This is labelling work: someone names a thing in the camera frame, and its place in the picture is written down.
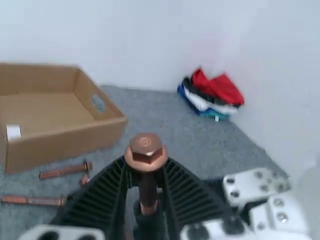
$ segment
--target red cloth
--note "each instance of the red cloth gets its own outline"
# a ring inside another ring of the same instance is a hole
[[[228,104],[245,104],[245,99],[241,92],[225,73],[209,80],[200,68],[192,74],[191,78],[193,85],[204,94],[222,99]]]

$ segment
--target box handle hole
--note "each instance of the box handle hole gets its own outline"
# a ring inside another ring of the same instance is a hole
[[[98,110],[99,113],[104,113],[106,111],[106,104],[101,99],[101,97],[98,96],[98,94],[94,94],[91,97],[91,102],[93,106]]]

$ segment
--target cardboard box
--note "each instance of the cardboard box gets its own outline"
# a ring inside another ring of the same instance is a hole
[[[109,147],[127,122],[76,66],[0,63],[0,161],[8,174]]]

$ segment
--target white cloth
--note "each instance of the white cloth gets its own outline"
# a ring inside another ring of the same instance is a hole
[[[214,104],[212,102],[209,102],[203,99],[197,94],[190,92],[185,86],[183,86],[183,88],[184,88],[184,94],[186,98],[196,107],[196,109],[198,109],[201,112],[204,112],[209,108],[223,115],[234,115],[238,112],[238,109],[234,106],[230,106],[227,104],[226,105]]]

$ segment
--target folded clothes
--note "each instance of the folded clothes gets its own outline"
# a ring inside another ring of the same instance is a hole
[[[225,101],[227,104],[243,105],[244,97],[226,74],[222,74],[211,80],[207,79],[202,69],[197,69],[191,77],[191,81],[202,93]]]
[[[227,104],[224,100],[221,100],[216,97],[212,97],[208,94],[203,93],[199,89],[197,89],[193,85],[193,83],[189,77],[185,77],[182,81],[182,84],[189,90],[190,93],[197,94],[198,96],[200,96],[201,98],[203,98],[204,100],[206,100],[208,102],[211,102],[211,103],[217,104],[217,105],[226,105]]]
[[[184,86],[181,84],[177,88],[177,92],[182,96],[182,98],[185,100],[185,102],[190,106],[190,108],[200,117],[211,117],[215,119],[228,119],[230,116],[221,114],[211,108],[208,108],[205,111],[199,111],[193,104],[192,102],[189,101],[189,99],[185,95],[185,89]]]
[[[213,109],[218,113],[223,115],[234,115],[238,112],[237,108],[230,106],[230,105],[218,105],[212,102],[204,100],[202,97],[191,93],[185,86],[184,88],[184,95],[186,98],[193,104],[201,112],[206,111],[207,109]]]

